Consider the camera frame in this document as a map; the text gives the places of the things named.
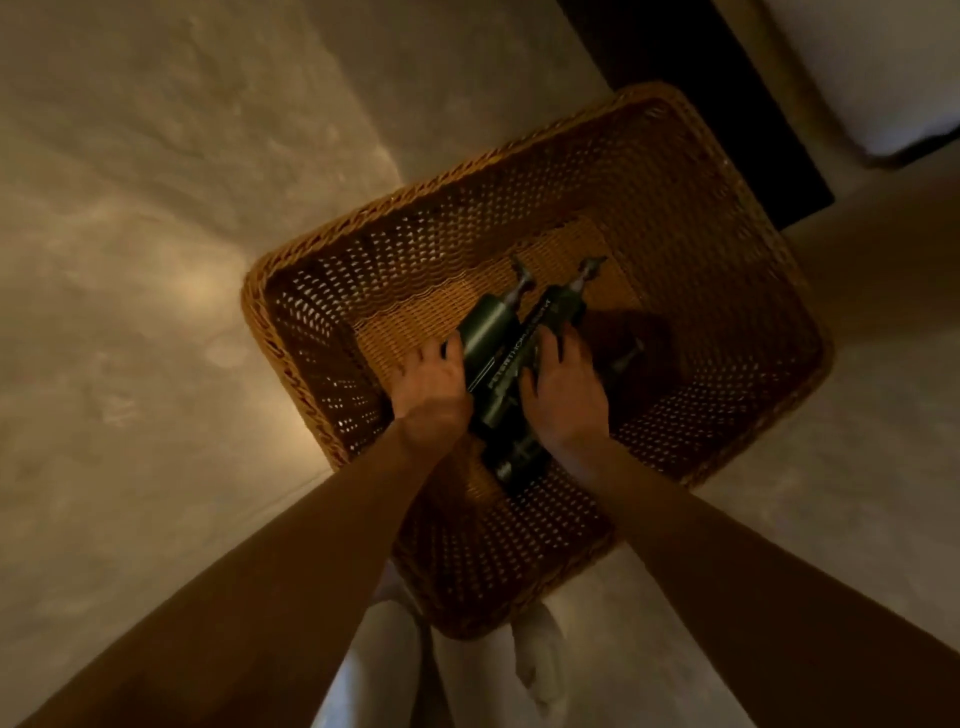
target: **white fabric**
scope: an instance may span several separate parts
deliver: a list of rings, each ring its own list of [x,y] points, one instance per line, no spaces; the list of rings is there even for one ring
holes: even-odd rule
[[[847,134],[892,155],[960,126],[960,0],[765,0]]]
[[[367,610],[313,728],[407,728],[420,684],[420,629],[384,601]]]
[[[454,728],[561,728],[566,643],[542,604],[474,642],[431,630]],[[313,728],[407,728],[420,681],[420,630],[393,601],[367,610]]]

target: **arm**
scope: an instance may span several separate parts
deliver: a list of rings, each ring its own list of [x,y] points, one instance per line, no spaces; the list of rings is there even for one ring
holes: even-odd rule
[[[570,331],[546,332],[527,419],[610,515],[760,728],[960,725],[960,655],[645,467],[610,437]]]
[[[467,429],[459,338],[393,372],[395,421],[354,462],[183,587],[26,726],[310,724],[404,515]]]

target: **forearm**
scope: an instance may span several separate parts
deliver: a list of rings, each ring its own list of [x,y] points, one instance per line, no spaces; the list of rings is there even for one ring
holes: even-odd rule
[[[28,725],[308,725],[431,465],[392,427],[177,592]]]
[[[595,493],[760,726],[956,725],[960,655],[612,441],[564,466]]]

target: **right hand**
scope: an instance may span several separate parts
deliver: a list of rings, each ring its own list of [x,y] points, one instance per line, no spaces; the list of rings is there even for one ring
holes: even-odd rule
[[[540,444],[564,463],[569,450],[594,439],[610,437],[610,406],[593,370],[587,345],[570,325],[564,327],[564,358],[557,337],[540,327],[540,373],[525,369],[520,402]]]

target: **white sheet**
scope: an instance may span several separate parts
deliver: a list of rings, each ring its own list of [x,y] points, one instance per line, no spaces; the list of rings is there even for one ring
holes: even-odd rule
[[[960,126],[960,0],[765,0],[847,134],[884,157]]]

